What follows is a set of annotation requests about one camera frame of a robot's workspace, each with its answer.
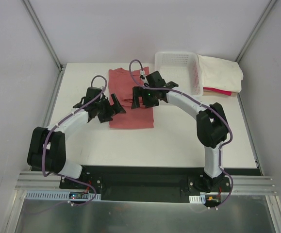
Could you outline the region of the aluminium rail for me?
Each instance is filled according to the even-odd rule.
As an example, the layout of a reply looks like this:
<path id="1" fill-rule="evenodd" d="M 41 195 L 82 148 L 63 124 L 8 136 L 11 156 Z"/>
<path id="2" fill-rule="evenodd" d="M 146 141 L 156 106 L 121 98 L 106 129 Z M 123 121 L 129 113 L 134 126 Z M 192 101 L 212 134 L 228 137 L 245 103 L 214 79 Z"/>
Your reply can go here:
<path id="1" fill-rule="evenodd" d="M 235 195 L 277 196 L 279 191 L 274 180 L 269 176 L 232 175 Z M 59 189 L 60 178 L 55 175 L 44 177 L 39 171 L 23 171 L 20 173 L 16 190 L 54 190 Z"/>
<path id="2" fill-rule="evenodd" d="M 46 127 L 50 123 L 50 119 L 52 117 L 53 109 L 56 103 L 56 99 L 58 96 L 58 92 L 64 72 L 65 72 L 65 68 L 62 67 L 58 72 L 54 86 L 50 90 L 50 98 L 46 105 L 46 113 L 41 123 L 41 127 Z M 46 136 L 42 136 L 41 134 L 38 134 L 38 136 L 41 136 L 41 140 L 39 140 L 39 137 L 35 140 L 32 137 L 29 153 L 27 157 L 27 163 L 31 167 L 32 171 L 42 171 L 41 163 L 42 163 L 43 143 L 45 141 Z"/>

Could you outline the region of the white perforated plastic basket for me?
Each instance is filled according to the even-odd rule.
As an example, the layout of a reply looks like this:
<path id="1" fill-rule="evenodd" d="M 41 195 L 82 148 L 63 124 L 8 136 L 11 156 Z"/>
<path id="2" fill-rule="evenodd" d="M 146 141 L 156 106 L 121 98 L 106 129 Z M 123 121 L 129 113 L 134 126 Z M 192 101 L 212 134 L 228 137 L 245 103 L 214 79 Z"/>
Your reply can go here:
<path id="1" fill-rule="evenodd" d="M 198 56 L 187 51 L 160 51 L 155 53 L 154 69 L 167 82 L 173 81 L 185 93 L 202 96 L 203 85 Z"/>

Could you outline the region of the front aluminium rail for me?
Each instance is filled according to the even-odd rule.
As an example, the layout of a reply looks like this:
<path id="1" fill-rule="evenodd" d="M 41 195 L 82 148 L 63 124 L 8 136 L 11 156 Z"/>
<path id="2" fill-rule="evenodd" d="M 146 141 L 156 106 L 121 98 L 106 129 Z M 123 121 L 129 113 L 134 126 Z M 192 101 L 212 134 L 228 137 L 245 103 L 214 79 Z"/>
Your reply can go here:
<path id="1" fill-rule="evenodd" d="M 274 180 L 269 176 L 232 175 L 235 195 L 277 196 L 279 191 Z M 55 175 L 44 177 L 39 171 L 23 171 L 20 173 L 16 190 L 54 190 L 59 189 L 60 178 Z"/>

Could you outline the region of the aluminium frame post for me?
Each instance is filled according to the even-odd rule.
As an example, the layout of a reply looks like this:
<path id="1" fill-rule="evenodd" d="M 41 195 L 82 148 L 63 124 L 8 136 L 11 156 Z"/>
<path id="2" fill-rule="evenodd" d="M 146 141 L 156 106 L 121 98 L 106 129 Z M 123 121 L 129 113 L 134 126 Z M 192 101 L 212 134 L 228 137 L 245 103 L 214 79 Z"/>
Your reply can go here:
<path id="1" fill-rule="evenodd" d="M 243 59 L 244 55 L 246 54 L 247 50 L 251 46 L 253 40 L 257 36 L 257 33 L 263 26 L 264 22 L 267 20 L 269 14 L 272 12 L 275 5 L 278 3 L 278 0 L 269 0 L 266 4 L 265 8 L 263 9 L 260 17 L 258 18 L 257 22 L 255 23 L 254 27 L 252 28 L 249 36 L 245 40 L 241 50 L 239 51 L 239 54 L 237 55 L 235 62 L 240 63 Z"/>
<path id="2" fill-rule="evenodd" d="M 41 37 L 41 40 L 43 41 L 47 51 L 50 54 L 50 57 L 52 58 L 53 62 L 55 63 L 56 67 L 58 68 L 59 71 L 61 71 L 63 69 L 63 65 L 60 61 L 60 59 L 58 58 L 58 55 L 56 54 L 45 30 L 44 27 L 41 24 L 41 21 L 39 19 L 39 17 L 36 14 L 36 11 L 33 8 L 33 5 L 31 4 L 30 0 L 21 0 L 24 8 L 26 9 L 30 19 L 32 20 L 38 34 Z"/>

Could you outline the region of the left aluminium frame post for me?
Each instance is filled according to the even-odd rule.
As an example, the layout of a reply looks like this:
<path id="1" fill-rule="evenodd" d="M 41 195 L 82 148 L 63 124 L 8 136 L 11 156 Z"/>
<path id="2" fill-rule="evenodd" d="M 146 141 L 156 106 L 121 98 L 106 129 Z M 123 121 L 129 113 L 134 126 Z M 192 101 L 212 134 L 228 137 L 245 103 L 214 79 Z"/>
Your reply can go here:
<path id="1" fill-rule="evenodd" d="M 58 58 L 58 55 L 56 54 L 45 30 L 44 27 L 41 24 L 41 21 L 39 19 L 39 17 L 36 14 L 36 11 L 33 8 L 33 5 L 31 4 L 30 0 L 21 0 L 24 8 L 26 9 L 30 19 L 32 20 L 38 34 L 41 37 L 41 40 L 43 41 L 47 51 L 50 54 L 50 57 L 52 58 L 53 62 L 55 63 L 56 67 L 58 68 L 59 71 L 61 71 L 63 69 L 63 65 L 60 61 L 60 59 Z"/>

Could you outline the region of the salmon pink t shirt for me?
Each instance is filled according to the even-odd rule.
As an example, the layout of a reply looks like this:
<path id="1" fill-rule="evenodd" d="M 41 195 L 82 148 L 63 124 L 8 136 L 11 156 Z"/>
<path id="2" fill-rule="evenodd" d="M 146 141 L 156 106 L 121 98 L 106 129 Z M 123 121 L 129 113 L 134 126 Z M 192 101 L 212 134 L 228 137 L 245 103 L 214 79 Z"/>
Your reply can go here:
<path id="1" fill-rule="evenodd" d="M 151 129 L 154 127 L 154 116 L 152 108 L 141 106 L 132 109 L 132 88 L 138 83 L 144 82 L 140 78 L 140 70 L 130 73 L 123 68 L 110 69 L 108 71 L 108 88 L 110 94 L 115 94 L 122 105 L 125 114 L 117 114 L 110 121 L 112 129 Z"/>

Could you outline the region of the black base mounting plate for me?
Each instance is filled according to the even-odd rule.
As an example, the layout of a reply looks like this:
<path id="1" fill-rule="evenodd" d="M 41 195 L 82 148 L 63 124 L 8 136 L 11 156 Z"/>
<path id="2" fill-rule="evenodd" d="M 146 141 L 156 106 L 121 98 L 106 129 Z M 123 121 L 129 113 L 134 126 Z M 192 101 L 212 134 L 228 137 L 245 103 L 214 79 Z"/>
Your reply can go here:
<path id="1" fill-rule="evenodd" d="M 192 197 L 232 192 L 233 180 L 226 173 L 211 179 L 201 168 L 85 166 L 79 178 L 59 178 L 59 188 L 70 190 L 71 201 L 103 200 L 131 202 L 189 203 Z"/>

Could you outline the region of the folded cream t shirt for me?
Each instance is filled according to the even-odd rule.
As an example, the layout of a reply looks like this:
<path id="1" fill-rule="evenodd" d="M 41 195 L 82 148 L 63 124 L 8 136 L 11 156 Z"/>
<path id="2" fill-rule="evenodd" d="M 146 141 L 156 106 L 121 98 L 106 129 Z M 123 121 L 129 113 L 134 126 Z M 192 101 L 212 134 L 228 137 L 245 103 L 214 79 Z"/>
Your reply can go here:
<path id="1" fill-rule="evenodd" d="M 204 88 L 241 92 L 244 75 L 237 62 L 199 54 L 198 62 Z"/>

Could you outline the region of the right aluminium frame post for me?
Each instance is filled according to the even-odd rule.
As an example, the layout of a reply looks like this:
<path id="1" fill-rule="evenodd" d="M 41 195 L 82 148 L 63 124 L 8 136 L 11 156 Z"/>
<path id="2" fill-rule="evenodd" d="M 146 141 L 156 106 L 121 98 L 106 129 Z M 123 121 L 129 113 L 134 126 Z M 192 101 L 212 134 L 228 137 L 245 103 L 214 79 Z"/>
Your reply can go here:
<path id="1" fill-rule="evenodd" d="M 255 23 L 254 27 L 252 28 L 249 36 L 245 40 L 241 50 L 239 51 L 239 54 L 237 55 L 235 62 L 240 63 L 243 59 L 244 55 L 246 54 L 247 50 L 251 46 L 253 40 L 257 36 L 257 33 L 263 26 L 264 22 L 267 20 L 269 14 L 272 12 L 275 5 L 278 3 L 278 0 L 269 0 L 266 4 L 265 8 L 263 9 L 260 17 L 258 18 L 257 22 Z"/>

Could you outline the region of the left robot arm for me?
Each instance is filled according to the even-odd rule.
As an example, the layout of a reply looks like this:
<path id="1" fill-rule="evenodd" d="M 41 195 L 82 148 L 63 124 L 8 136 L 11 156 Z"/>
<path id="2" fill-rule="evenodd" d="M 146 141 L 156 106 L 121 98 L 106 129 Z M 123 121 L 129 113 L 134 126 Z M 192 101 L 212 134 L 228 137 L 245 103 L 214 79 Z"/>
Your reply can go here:
<path id="1" fill-rule="evenodd" d="M 84 166 L 67 159 L 66 141 L 95 117 L 104 123 L 112 121 L 117 114 L 125 114 L 116 95 L 111 94 L 111 98 L 112 101 L 109 101 L 102 89 L 89 87 L 86 95 L 67 116 L 45 128 L 36 127 L 28 151 L 28 165 L 40 169 L 46 176 L 55 173 L 70 177 L 70 182 L 77 189 L 84 188 L 87 185 L 87 172 Z"/>

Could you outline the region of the folded tan t shirt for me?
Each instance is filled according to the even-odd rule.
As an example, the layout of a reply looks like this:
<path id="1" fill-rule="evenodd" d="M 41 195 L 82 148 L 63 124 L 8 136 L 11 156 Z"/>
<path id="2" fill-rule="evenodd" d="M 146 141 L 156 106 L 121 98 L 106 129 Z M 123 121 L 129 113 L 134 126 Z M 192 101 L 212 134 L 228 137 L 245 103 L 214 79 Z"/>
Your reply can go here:
<path id="1" fill-rule="evenodd" d="M 221 93 L 217 93 L 217 92 L 213 92 L 213 91 L 209 91 L 209 90 L 204 90 L 203 91 L 203 96 L 217 96 L 217 97 L 237 97 L 237 93 L 231 93 L 231 95 L 226 95 L 226 94 L 221 94 Z"/>

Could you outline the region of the left side aluminium rail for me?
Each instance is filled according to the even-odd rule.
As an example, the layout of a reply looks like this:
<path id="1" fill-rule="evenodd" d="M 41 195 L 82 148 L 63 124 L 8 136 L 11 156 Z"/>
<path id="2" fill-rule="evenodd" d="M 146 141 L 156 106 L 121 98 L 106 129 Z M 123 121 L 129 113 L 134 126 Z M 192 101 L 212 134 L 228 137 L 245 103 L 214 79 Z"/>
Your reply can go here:
<path id="1" fill-rule="evenodd" d="M 58 72 L 54 86 L 50 90 L 50 98 L 46 105 L 46 113 L 41 123 L 41 127 L 46 127 L 50 123 L 50 119 L 52 117 L 53 109 L 56 103 L 56 99 L 58 96 L 58 92 L 64 72 L 65 72 L 65 68 L 62 67 Z M 41 140 L 39 140 L 39 137 L 35 140 L 32 137 L 29 153 L 27 157 L 27 163 L 31 167 L 32 171 L 42 171 L 41 163 L 42 163 L 43 143 L 45 141 L 46 136 L 42 136 L 41 134 L 38 134 L 38 136 L 41 136 Z"/>

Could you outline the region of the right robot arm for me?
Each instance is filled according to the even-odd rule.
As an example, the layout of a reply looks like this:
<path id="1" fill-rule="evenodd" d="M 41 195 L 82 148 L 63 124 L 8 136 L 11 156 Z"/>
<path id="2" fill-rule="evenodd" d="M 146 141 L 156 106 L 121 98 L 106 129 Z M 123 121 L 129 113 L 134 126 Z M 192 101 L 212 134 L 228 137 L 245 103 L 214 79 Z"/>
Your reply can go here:
<path id="1" fill-rule="evenodd" d="M 196 120 L 198 140 L 205 148 L 203 175 L 193 182 L 195 189 L 210 193 L 218 189 L 224 179 L 222 168 L 222 146 L 232 138 L 231 129 L 223 107 L 218 102 L 206 105 L 178 89 L 175 82 L 166 82 L 158 71 L 146 75 L 140 71 L 140 79 L 132 89 L 132 108 L 159 106 L 160 101 L 172 104 Z"/>

